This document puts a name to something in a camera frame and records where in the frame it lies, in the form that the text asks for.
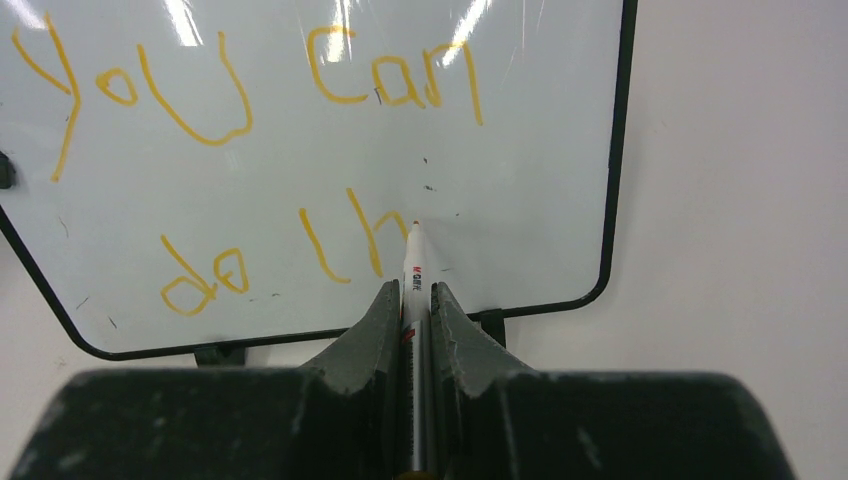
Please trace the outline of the white marker pen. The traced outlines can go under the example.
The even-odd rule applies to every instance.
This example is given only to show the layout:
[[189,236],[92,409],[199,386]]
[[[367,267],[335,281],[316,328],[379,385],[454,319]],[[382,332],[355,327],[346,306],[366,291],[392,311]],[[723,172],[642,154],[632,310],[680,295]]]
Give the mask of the white marker pen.
[[427,273],[423,227],[414,221],[403,263],[397,479],[438,476]]

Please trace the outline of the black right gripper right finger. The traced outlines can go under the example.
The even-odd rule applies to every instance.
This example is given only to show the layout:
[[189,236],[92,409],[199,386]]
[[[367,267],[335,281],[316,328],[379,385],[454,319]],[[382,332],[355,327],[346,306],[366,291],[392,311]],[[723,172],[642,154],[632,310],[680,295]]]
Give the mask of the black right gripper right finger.
[[699,371],[543,371],[431,288],[438,455],[454,479],[791,479],[759,401]]

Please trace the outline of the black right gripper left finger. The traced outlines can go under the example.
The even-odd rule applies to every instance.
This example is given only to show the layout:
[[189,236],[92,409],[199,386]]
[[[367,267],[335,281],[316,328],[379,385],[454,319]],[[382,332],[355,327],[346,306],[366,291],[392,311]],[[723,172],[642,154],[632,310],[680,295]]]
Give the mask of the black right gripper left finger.
[[90,370],[36,423],[13,479],[388,479],[400,287],[305,364]]

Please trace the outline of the black framed whiteboard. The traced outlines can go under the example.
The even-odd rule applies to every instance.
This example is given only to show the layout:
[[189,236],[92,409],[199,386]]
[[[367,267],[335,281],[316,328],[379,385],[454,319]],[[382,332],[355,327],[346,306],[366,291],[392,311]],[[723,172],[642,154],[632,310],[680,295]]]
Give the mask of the black framed whiteboard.
[[108,360],[327,338],[401,275],[468,313],[611,273],[633,1],[5,1],[1,229]]

